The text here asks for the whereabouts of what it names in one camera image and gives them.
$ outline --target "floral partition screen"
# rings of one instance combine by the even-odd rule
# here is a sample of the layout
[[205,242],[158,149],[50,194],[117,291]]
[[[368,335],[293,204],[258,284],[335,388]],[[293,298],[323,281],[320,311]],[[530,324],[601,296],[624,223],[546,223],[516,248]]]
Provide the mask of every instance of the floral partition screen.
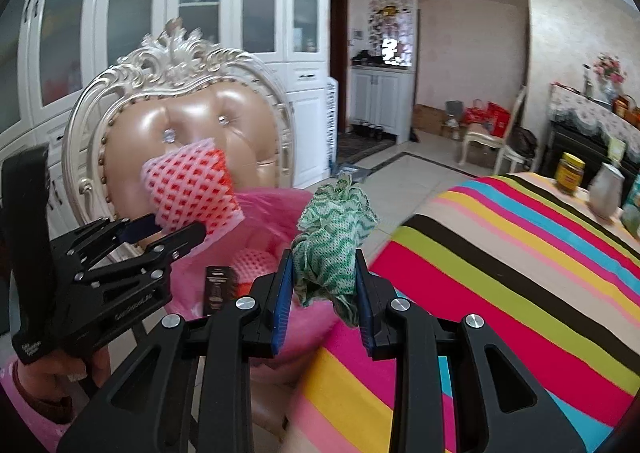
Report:
[[388,65],[410,67],[416,0],[369,0],[369,52]]

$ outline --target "green and white cloth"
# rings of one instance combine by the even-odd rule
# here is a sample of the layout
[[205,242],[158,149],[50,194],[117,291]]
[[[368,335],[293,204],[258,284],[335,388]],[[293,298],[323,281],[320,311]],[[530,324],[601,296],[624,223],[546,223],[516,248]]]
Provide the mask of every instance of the green and white cloth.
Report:
[[328,299],[350,326],[358,325],[355,297],[356,249],[376,227],[378,217],[351,175],[320,186],[298,220],[301,233],[291,244],[295,292],[303,306]]

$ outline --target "multicolored striped fabric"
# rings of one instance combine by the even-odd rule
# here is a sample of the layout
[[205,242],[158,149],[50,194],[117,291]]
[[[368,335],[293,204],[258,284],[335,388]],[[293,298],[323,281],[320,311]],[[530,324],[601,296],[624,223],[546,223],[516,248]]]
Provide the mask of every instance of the multicolored striped fabric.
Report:
[[[482,178],[430,200],[371,266],[437,317],[479,313],[527,365],[588,452],[640,388],[640,245],[584,197],[535,174]],[[445,447],[456,453],[441,358]],[[287,453],[386,453],[395,362],[372,362],[338,325],[288,413]]]

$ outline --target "pink sleeve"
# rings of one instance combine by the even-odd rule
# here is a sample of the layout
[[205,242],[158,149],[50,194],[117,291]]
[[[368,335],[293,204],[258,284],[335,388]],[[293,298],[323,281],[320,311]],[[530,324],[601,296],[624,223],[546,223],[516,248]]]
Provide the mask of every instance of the pink sleeve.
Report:
[[68,424],[55,424],[48,419],[45,419],[39,413],[34,411],[29,406],[15,387],[14,383],[14,368],[15,357],[9,360],[9,364],[0,369],[0,384],[6,393],[7,397],[14,405],[14,408],[24,423],[29,427],[31,432],[42,443],[42,445],[49,451],[49,453],[55,453],[60,442],[60,437],[65,434],[65,431],[69,427]]

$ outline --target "brown door frame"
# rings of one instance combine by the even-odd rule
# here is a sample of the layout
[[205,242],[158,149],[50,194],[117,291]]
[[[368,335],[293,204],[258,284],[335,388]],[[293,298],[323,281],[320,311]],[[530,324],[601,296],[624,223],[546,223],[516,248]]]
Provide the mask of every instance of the brown door frame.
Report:
[[347,125],[349,0],[331,0],[329,75],[338,81],[338,133]]

